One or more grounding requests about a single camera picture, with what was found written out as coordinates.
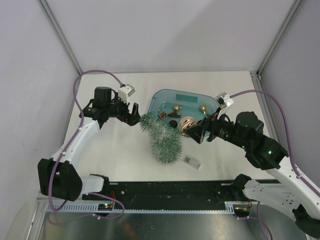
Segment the gold striped bauble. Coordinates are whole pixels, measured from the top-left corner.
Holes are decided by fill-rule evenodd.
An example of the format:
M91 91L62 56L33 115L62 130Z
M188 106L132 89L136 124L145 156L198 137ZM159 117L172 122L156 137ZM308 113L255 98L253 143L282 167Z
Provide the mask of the gold striped bauble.
M183 117L180 122L178 123L178 131L179 136L184 136L189 138L189 136L186 134L186 130L195 126L198 123L198 120L192 116L185 116Z

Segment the dark brown ornament piece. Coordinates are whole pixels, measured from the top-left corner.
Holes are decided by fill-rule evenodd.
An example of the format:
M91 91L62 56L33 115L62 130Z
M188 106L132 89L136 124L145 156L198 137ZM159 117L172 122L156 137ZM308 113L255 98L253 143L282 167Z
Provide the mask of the dark brown ornament piece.
M181 118L180 114L177 114L176 112L171 112L168 114L168 117L170 118L168 124L172 128L178 127L178 120Z

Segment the small pine cone ornament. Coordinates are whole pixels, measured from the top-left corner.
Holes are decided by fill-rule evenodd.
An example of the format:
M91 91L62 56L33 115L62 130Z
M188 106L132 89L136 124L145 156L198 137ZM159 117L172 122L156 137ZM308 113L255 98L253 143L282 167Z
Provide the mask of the small pine cone ornament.
M168 114L165 111L161 111L158 117L160 120L165 120L168 117Z

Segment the left aluminium corner post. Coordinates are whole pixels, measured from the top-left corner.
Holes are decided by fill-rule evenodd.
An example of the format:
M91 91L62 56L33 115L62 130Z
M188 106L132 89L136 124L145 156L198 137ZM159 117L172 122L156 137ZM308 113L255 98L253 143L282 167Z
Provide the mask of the left aluminium corner post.
M63 32L63 29L61 28L61 25L59 24L52 8L50 7L49 2L47 0L37 0L37 3L39 4L41 10L43 11L48 23L50 24L66 56L70 60L74 70L76 71L77 74L81 74L83 72L82 68L76 58L76 55L74 54L74 51L72 50L69 44L69 41L67 40Z

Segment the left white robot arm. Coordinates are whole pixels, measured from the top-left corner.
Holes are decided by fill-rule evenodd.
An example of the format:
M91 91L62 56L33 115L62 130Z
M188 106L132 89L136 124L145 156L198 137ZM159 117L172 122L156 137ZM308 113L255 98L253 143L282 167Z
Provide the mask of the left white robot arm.
M110 118L129 126L140 121L139 105L129 110L129 97L135 92L131 85L118 91L110 87L96 87L94 97L79 114L79 121L69 140L50 158L42 158L38 165L40 192L45 196L75 201L79 196L93 194L100 200L110 196L107 178L99 174L80 176L77 166L87 144Z

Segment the right aluminium corner post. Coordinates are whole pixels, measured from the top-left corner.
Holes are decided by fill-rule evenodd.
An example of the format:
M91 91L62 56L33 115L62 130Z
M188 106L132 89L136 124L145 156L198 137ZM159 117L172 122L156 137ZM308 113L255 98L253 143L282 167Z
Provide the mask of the right aluminium corner post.
M294 19L296 18L299 10L301 9L302 5L305 3L305 0L294 0L292 5L290 6L288 12L285 15L284 20L282 21L274 39L271 42L265 56L262 59L259 67L256 70L256 74L260 76L263 71L265 70L266 66L272 59L273 55L276 53L277 48L281 44L283 38L285 37L287 31L289 30L290 26L292 25Z

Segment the small frosted christmas tree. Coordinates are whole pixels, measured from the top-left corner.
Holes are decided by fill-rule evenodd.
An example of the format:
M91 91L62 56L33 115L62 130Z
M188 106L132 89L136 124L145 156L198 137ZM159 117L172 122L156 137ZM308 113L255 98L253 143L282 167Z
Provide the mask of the small frosted christmas tree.
M140 117L140 128L147 132L153 157L163 165L177 162L183 152L179 134L153 113Z

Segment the small gold ball ornament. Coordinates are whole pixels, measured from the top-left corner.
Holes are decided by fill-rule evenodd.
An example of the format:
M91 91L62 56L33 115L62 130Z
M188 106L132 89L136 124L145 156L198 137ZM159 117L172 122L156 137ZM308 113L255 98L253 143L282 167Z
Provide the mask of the small gold ball ornament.
M207 112L207 107L206 107L205 105L201 105L201 106L199 107L199 110L205 115L206 112Z
M177 105L177 104L176 104L176 105L173 106L173 111L174 111L174 112L178 112L178 111L181 110L181 109L182 109L182 106L181 106L181 105Z

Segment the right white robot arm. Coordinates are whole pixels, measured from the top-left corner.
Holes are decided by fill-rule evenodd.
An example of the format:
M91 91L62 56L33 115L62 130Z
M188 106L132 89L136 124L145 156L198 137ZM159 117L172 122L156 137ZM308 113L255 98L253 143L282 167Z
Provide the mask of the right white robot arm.
M221 138L245 151L245 158L255 168L266 171L282 185L265 187L256 180L245 178L230 188L231 196L242 201L245 197L264 203L291 218L305 234L320 237L320 189L303 172L292 166L288 152L274 139L264 135L264 124L254 112L241 112L235 122L223 116L206 115L183 133L198 144L209 132L207 142Z

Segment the teal plastic container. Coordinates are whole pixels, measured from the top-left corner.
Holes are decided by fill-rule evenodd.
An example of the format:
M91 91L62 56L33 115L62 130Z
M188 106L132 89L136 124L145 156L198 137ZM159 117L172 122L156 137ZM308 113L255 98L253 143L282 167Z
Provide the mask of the teal plastic container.
M177 120L178 124L184 117L191 116L199 122L206 115L212 115L220 110L219 104L214 97L181 90L161 89L152 96L147 113L153 113L159 118L159 113L162 111L167 114L175 112L173 110L174 105L182 106L181 110L176 112L181 115L181 118ZM200 111L201 105L207 107L206 114ZM169 120L170 118L167 116L163 121L169 126Z

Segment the aluminium corner post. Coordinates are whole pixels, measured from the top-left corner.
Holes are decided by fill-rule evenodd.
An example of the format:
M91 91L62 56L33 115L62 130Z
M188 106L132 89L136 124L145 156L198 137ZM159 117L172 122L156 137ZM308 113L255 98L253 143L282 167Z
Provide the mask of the aluminium corner post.
M72 50L69 44L69 41L67 40L63 32L63 29L61 28L61 25L59 24L52 8L50 7L49 2L47 0L37 0L37 3L39 4L41 10L43 11L48 23L50 24L66 56L70 60L74 70L76 71L77 74L81 74L83 72L82 68L76 58L76 55L74 54L74 51Z
M265 70L266 66L272 59L273 55L276 53L277 48L281 44L283 38L285 37L287 31L289 30L290 26L292 25L294 19L296 18L299 10L301 9L302 5L305 3L305 0L294 0L292 5L290 6L288 12L285 15L284 20L282 21L274 39L271 42L265 56L262 59L259 67L256 70L256 74L260 76L263 71Z

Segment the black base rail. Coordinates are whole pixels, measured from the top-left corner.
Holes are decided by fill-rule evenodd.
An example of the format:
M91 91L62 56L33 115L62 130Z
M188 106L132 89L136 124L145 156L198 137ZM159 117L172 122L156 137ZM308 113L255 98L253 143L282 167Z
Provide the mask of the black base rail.
M86 201L103 201L115 197L130 209L168 208L171 210L204 210L221 208L226 202L248 202L244 194L248 180L210 181L107 181L96 195L83 195Z

